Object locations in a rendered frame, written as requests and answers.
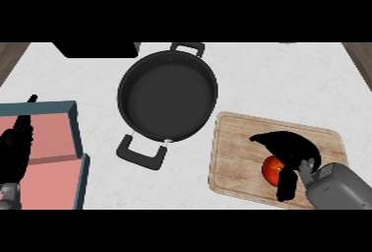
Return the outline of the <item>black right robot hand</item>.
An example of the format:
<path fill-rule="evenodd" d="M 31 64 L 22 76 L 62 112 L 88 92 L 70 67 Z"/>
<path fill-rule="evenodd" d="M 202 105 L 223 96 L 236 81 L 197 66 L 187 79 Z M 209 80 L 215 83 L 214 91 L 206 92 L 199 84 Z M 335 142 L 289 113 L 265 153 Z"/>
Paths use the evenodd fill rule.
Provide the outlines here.
<path fill-rule="evenodd" d="M 298 179 L 302 179 L 305 185 L 316 181 L 314 175 L 321 164 L 318 148 L 305 137 L 289 131 L 255 134 L 249 141 L 261 144 L 283 163 L 276 198 L 279 202 L 290 201 L 295 198 Z"/>

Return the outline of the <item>wooden cutting board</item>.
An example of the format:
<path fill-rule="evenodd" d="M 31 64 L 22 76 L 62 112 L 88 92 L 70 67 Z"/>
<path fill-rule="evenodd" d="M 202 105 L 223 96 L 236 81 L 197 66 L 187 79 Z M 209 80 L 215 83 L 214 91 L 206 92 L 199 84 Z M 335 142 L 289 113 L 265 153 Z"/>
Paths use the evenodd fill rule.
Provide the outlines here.
<path fill-rule="evenodd" d="M 276 188 L 262 178 L 261 165 L 270 153 L 264 146 L 248 138 L 273 131 L 293 132 L 316 144 L 321 165 L 330 162 L 348 165 L 341 137 L 335 131 L 223 111 L 215 121 L 209 188 L 223 195 L 283 209 L 311 209 L 302 181 L 296 184 L 295 199 L 279 202 Z"/>

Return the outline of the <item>teal and pink drawer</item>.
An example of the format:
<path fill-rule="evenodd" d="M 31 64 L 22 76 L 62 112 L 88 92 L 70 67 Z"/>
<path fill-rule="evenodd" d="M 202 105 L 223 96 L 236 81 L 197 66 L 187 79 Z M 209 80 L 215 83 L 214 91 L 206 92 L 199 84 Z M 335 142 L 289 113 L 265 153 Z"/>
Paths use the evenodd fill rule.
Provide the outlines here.
<path fill-rule="evenodd" d="M 0 103 L 0 134 L 31 115 L 34 141 L 20 181 L 23 210 L 81 210 L 90 156 L 82 153 L 75 101 Z"/>

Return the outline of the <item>red tomato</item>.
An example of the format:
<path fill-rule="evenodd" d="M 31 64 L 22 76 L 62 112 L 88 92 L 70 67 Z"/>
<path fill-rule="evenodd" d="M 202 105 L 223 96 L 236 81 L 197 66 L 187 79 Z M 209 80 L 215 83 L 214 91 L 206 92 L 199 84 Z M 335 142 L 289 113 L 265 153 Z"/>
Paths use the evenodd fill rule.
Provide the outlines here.
<path fill-rule="evenodd" d="M 261 165 L 261 175 L 267 183 L 276 187 L 279 185 L 279 173 L 285 168 L 285 164 L 280 162 L 276 156 L 270 156 Z"/>

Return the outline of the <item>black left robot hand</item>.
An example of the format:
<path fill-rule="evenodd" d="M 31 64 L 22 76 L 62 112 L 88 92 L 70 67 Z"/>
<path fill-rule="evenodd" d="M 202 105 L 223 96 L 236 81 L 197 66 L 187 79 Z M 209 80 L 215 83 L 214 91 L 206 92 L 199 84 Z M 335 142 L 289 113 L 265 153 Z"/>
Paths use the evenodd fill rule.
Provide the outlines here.
<path fill-rule="evenodd" d="M 19 115 L 13 127 L 0 134 L 0 184 L 20 182 L 29 163 L 32 141 L 31 116 Z"/>

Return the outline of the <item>black appliance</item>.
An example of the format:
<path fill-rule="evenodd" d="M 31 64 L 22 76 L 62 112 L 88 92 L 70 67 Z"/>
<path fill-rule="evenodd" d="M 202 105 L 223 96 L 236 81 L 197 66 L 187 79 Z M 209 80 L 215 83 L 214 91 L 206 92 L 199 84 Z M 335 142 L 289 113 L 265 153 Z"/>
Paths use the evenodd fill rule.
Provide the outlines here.
<path fill-rule="evenodd" d="M 135 58 L 138 42 L 56 42 L 54 47 L 66 58 Z"/>

